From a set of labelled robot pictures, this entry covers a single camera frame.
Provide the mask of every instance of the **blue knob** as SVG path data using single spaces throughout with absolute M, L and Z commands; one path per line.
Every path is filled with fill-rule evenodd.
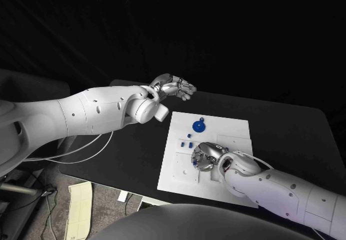
M 201 118 L 200 121 L 197 121 L 192 125 L 192 128 L 195 130 L 195 132 L 202 133 L 207 129 L 207 125 L 205 125 L 205 119 Z

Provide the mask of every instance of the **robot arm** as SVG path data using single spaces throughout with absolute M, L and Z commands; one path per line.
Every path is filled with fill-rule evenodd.
M 243 152 L 228 152 L 215 143 L 201 143 L 192 159 L 201 171 L 218 167 L 220 181 L 234 195 L 241 198 L 249 196 L 283 218 L 318 229 L 338 240 L 346 240 L 345 196 L 276 169 L 263 171 Z
M 161 101 L 168 95 L 191 99 L 195 91 L 188 81 L 164 74 L 151 86 L 96 87 L 50 101 L 0 100 L 0 176 L 57 139 L 106 134 L 129 124 L 145 124 L 153 117 L 164 121 L 169 109 Z

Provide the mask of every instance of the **table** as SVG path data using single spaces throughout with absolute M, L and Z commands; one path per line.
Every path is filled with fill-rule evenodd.
M 132 85 L 148 84 L 125 80 L 112 82 L 112 86 Z M 171 111 L 164 122 L 153 118 L 146 124 L 132 124 L 116 131 L 103 152 L 83 163 L 61 164 L 61 173 L 169 203 L 231 209 L 296 229 L 303 234 L 315 235 L 311 228 L 288 221 L 262 207 L 256 209 L 161 191 L 158 183 L 172 112 L 177 111 L 249 120 L 254 156 L 280 171 L 346 195 L 346 168 L 325 113 L 316 108 L 201 91 L 188 101 L 169 96 L 162 104 Z M 104 147 L 109 138 L 110 133 L 64 161 L 74 162 L 93 156 Z M 78 136 L 71 151 L 93 139 L 93 135 Z

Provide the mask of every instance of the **white board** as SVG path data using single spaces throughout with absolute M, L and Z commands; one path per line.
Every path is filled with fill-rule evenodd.
M 205 131 L 195 132 L 194 123 L 201 118 L 204 118 Z M 227 190 L 218 181 L 217 167 L 210 172 L 200 172 L 194 168 L 192 152 L 202 142 L 218 143 L 230 150 L 241 150 L 253 155 L 249 121 L 177 111 L 172 113 L 158 189 L 259 208 L 249 197 L 237 197 Z

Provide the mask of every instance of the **dark background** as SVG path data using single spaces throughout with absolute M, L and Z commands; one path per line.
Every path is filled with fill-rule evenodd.
M 0 68 L 67 82 L 71 94 L 171 73 L 200 91 L 318 108 L 345 161 L 346 19 L 302 9 L 2 0 Z

